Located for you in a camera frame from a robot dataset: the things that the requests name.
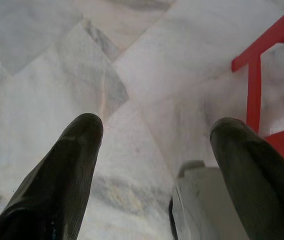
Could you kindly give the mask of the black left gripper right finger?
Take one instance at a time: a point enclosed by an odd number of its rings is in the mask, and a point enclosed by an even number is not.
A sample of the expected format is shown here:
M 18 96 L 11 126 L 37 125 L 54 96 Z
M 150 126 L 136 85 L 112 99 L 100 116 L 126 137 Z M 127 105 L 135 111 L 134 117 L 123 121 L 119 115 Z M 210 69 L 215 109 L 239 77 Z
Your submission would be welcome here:
M 248 238 L 284 240 L 284 158 L 231 117 L 214 123 L 210 144 Z

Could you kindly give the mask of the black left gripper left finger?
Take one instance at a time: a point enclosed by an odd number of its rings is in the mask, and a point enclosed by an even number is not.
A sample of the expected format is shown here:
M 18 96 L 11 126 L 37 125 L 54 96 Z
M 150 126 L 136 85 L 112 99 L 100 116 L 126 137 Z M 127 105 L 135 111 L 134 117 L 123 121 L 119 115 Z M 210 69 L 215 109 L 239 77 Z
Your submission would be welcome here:
M 75 240 L 103 138 L 93 113 L 76 117 L 0 214 L 0 240 Z

